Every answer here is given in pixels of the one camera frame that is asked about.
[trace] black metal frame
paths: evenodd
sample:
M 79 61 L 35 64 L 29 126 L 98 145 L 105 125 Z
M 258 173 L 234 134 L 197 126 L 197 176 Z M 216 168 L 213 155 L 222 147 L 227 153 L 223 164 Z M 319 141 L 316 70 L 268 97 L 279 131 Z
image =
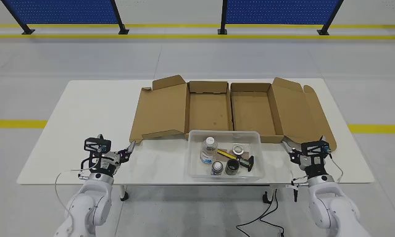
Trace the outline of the black metal frame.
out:
M 125 25 L 122 23 L 121 16 L 119 15 L 118 7 L 117 7 L 117 4 L 115 3 L 115 0 L 110 0 L 110 2 L 112 5 L 112 8 L 114 10 L 115 17 L 117 18 L 117 21 L 118 21 L 118 25 L 119 25 L 119 29 L 120 29 L 118 34 L 119 35 L 127 35 L 129 33 L 129 30 L 127 30 L 125 28 Z
M 336 4 L 335 8 L 333 9 L 332 14 L 330 15 L 328 21 L 326 21 L 326 24 L 323 25 L 321 30 L 317 30 L 318 34 L 320 34 L 321 36 L 328 36 L 328 29 L 329 26 L 331 26 L 331 23 L 333 21 L 333 19 L 335 18 L 336 14 L 338 13 L 342 3 L 344 0 L 339 0 L 338 3 Z
M 11 13 L 11 15 L 14 17 L 15 21 L 20 25 L 20 27 L 23 29 L 23 35 L 30 35 L 32 34 L 35 30 L 32 30 L 27 26 L 26 23 L 23 23 L 17 16 L 17 14 L 12 10 L 11 6 L 8 5 L 6 0 L 0 0 L 4 6 L 7 8 L 7 10 Z
M 222 0 L 222 15 L 221 15 L 221 29 L 218 29 L 218 35 L 227 35 L 228 32 L 225 29 L 227 23 L 227 12 L 228 12 L 228 0 Z

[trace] bottle cap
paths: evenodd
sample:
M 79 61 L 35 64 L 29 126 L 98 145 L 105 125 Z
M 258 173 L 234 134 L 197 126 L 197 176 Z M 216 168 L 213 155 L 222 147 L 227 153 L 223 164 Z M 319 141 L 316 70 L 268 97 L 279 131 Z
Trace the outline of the bottle cap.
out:
M 221 170 L 222 169 L 222 163 L 221 162 L 214 162 L 213 167 L 216 170 Z
M 206 145 L 212 147 L 214 145 L 214 138 L 213 137 L 206 138 Z

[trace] white table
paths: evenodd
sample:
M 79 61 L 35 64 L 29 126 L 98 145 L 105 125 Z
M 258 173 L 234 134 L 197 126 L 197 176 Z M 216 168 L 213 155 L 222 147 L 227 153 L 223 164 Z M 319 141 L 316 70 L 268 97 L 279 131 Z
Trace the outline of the white table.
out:
M 341 183 L 371 183 L 374 177 L 352 137 L 329 89 L 322 79 L 291 79 L 316 90 L 338 148 L 334 160 L 344 170 Z M 249 82 L 252 80 L 228 80 Z M 273 79 L 254 80 L 272 82 Z M 58 173 L 79 168 L 88 152 L 84 140 L 102 133 L 112 141 L 112 150 L 128 146 L 128 138 L 142 87 L 152 80 L 71 81 L 56 105 L 48 124 L 30 154 L 17 183 L 22 185 L 54 184 Z M 194 180 L 185 173 L 187 141 L 183 136 L 144 140 L 135 148 L 128 163 L 114 176 L 116 185 L 206 185 L 227 184 Z M 262 144 L 263 179 L 253 184 L 289 184 L 292 175 L 304 176 L 280 144 Z M 335 179 L 340 171 L 327 158 L 327 172 Z M 77 173 L 65 173 L 63 185 L 82 184 Z

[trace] blue mesh panel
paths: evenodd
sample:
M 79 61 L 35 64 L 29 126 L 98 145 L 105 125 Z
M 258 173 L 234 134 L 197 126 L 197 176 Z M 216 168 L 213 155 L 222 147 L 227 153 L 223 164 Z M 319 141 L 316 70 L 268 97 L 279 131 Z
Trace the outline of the blue mesh panel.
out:
M 227 23 L 324 24 L 338 0 L 228 0 Z
M 23 23 L 117 23 L 110 0 L 6 0 Z

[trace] clear plastic bin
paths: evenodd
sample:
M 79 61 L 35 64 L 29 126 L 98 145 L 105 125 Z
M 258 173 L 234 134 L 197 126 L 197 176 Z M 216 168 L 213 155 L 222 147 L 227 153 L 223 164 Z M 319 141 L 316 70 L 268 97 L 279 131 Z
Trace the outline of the clear plastic bin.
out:
M 223 172 L 221 175 L 211 175 L 211 165 L 201 160 L 201 144 L 207 137 L 213 137 L 218 142 L 219 149 L 232 150 L 233 145 L 240 144 L 245 152 L 254 156 L 254 165 L 250 172 L 240 166 L 236 175 L 227 175 L 227 163 L 222 161 Z M 186 160 L 187 174 L 193 178 L 206 178 L 213 181 L 254 181 L 264 177 L 264 159 L 260 136 L 256 131 L 203 131 L 192 130 L 188 139 L 188 157 Z

